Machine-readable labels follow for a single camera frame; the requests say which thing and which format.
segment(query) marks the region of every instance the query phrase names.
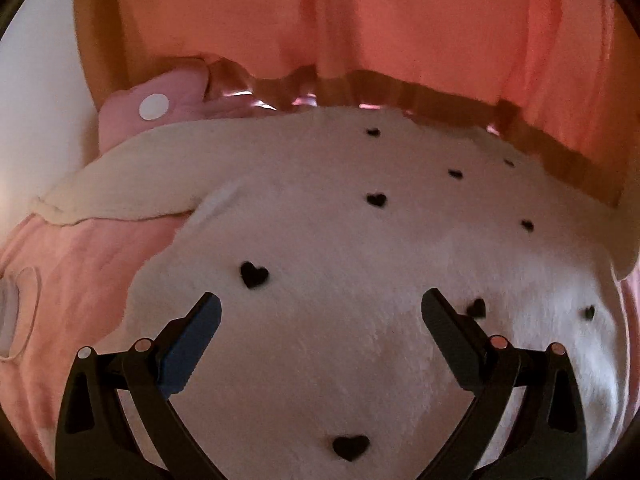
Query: round metal screw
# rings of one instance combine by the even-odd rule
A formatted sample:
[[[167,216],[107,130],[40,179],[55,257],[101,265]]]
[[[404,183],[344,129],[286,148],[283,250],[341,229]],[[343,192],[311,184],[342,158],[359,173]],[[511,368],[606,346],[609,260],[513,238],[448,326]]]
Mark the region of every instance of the round metal screw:
[[[504,350],[509,346],[507,339],[501,335],[494,335],[489,339],[489,341],[491,341],[491,346],[498,350]]]
[[[83,346],[78,350],[78,358],[79,359],[87,359],[91,355],[91,348],[88,346]]]
[[[151,344],[152,344],[151,339],[147,339],[145,337],[142,339],[138,339],[135,345],[133,345],[133,348],[136,349],[136,352],[146,352],[151,348]]]
[[[566,348],[562,343],[551,343],[551,351],[556,355],[566,354]]]

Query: white wall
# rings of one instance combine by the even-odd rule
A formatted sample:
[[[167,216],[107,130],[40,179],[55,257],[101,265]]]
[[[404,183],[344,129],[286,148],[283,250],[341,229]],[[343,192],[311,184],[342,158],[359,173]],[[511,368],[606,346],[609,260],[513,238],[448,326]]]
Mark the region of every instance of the white wall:
[[[0,40],[0,243],[34,195],[95,153],[73,0],[26,0]]]

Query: blue gripper pad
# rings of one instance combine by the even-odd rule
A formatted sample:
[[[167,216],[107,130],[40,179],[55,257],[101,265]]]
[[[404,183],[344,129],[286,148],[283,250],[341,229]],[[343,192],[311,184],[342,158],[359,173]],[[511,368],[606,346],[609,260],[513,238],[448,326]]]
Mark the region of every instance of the blue gripper pad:
[[[165,399],[181,392],[187,385],[198,361],[220,326],[222,306],[220,299],[205,293],[187,316],[174,319],[162,330],[156,342],[175,333],[175,341],[162,356],[159,367],[158,389]]]

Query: white fleece blanket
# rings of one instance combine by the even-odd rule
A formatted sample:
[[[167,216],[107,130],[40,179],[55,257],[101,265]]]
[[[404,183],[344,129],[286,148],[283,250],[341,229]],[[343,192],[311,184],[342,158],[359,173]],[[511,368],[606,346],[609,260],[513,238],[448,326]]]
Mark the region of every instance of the white fleece blanket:
[[[384,207],[367,202],[375,193]],[[174,124],[107,153],[37,210],[74,222],[194,206],[97,349],[154,337],[203,292],[218,295],[222,324],[172,403],[230,480],[415,478],[472,398],[420,317],[432,286],[461,313],[484,298],[488,335],[564,343],[590,472],[628,422],[628,331],[598,230],[607,211],[490,134],[350,108]],[[245,261],[268,281],[247,288]],[[498,456],[521,393],[482,464]],[[350,463],[331,441],[352,434],[371,444]]]

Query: white snap button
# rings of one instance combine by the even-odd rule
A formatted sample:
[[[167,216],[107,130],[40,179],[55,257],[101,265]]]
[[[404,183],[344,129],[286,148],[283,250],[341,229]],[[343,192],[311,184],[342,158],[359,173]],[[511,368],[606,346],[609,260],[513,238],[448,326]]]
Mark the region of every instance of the white snap button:
[[[138,113],[145,121],[162,117],[169,109],[169,98],[164,94],[151,94],[141,103]]]

